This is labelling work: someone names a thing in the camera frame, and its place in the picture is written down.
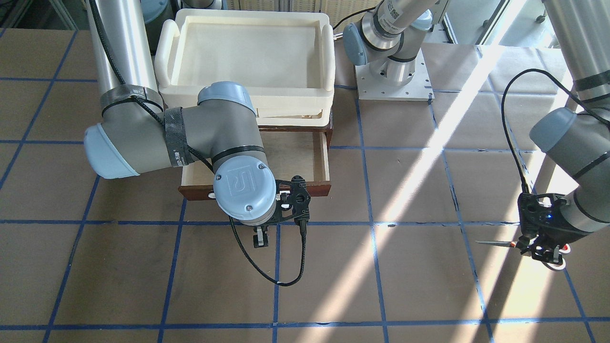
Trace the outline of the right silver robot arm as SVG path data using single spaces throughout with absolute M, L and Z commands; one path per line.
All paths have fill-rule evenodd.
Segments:
M 216 82 L 196 106 L 164 109 L 140 3 L 90 0 L 89 21 L 103 108 L 83 138 L 94 171 L 116 179 L 201 161 L 215 174 L 218 206 L 253 226 L 263 247 L 277 189 L 246 88 Z

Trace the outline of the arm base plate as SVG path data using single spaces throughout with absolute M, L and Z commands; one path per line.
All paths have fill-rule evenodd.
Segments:
M 376 60 L 355 66 L 360 100 L 432 101 L 435 96 L 421 50 L 414 60 Z

